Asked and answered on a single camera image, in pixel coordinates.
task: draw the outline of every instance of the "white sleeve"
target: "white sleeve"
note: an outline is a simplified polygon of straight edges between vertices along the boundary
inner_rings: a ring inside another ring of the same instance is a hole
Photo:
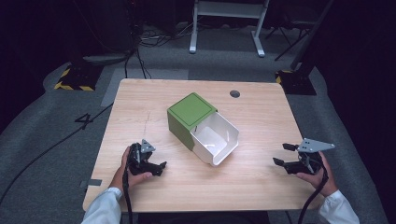
[[[119,199],[121,196],[122,192],[117,188],[104,190],[93,200],[82,223],[120,223]]]
[[[326,197],[319,209],[319,219],[323,223],[360,223],[349,201],[340,190]]]

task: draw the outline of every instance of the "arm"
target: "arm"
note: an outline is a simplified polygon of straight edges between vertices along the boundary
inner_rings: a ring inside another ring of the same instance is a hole
[[[332,168],[323,153],[319,153],[329,176],[329,180],[320,192],[325,197],[325,201],[319,209],[320,221],[327,221],[329,223],[359,223],[359,218],[353,211],[349,201],[335,184]],[[310,183],[316,189],[323,177],[323,169],[320,169],[315,175],[298,173],[296,176]]]
[[[122,155],[121,166],[113,176],[108,189],[99,194],[91,203],[85,213],[82,223],[119,223],[121,210],[119,199],[123,194],[122,175],[125,170],[126,161],[129,155],[127,147]],[[152,173],[147,172],[141,175],[132,175],[128,171],[128,182],[130,188],[144,180],[152,177]]]

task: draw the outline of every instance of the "hand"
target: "hand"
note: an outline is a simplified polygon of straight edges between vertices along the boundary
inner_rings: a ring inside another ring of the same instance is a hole
[[[117,170],[117,172],[114,174],[113,180],[111,181],[110,185],[108,186],[109,188],[112,188],[112,187],[118,188],[119,190],[121,190],[122,193],[123,193],[122,176],[125,171],[125,166],[126,166],[126,162],[128,160],[129,151],[130,151],[130,149],[129,149],[129,147],[127,147],[122,155],[121,166]],[[131,188],[132,186],[139,184],[150,177],[152,177],[152,173],[150,173],[150,172],[145,172],[140,175],[132,175],[131,172],[128,170],[129,187]]]
[[[322,191],[320,192],[324,197],[327,197],[338,190],[337,186],[335,185],[334,177],[332,175],[332,168],[330,167],[329,163],[327,162],[326,158],[324,157],[323,153],[319,152],[324,167],[326,167],[327,174],[329,176],[329,180],[324,185]],[[302,180],[310,183],[315,189],[318,188],[320,185],[322,178],[323,178],[323,169],[320,169],[317,174],[315,175],[308,175],[305,173],[298,173],[296,174]]]

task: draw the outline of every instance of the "box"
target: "box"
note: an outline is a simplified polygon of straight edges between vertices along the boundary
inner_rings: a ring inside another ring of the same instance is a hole
[[[203,162],[219,165],[238,146],[239,131],[193,92],[167,109],[169,131]]]

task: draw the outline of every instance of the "wooden tabletop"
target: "wooden tabletop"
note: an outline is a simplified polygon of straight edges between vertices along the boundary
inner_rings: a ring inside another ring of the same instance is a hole
[[[239,91],[233,98],[230,91]],[[203,163],[168,129],[166,110],[197,92],[239,130],[239,146],[218,166]],[[297,161],[283,143],[302,137],[286,96],[276,83],[124,79],[92,172],[101,186],[89,186],[83,208],[105,190],[120,167],[125,148],[150,142],[150,162],[167,161],[162,176],[131,190],[135,212],[301,209],[314,189],[274,165],[273,157]],[[318,196],[310,208],[318,207]],[[125,201],[120,201],[127,211]]]

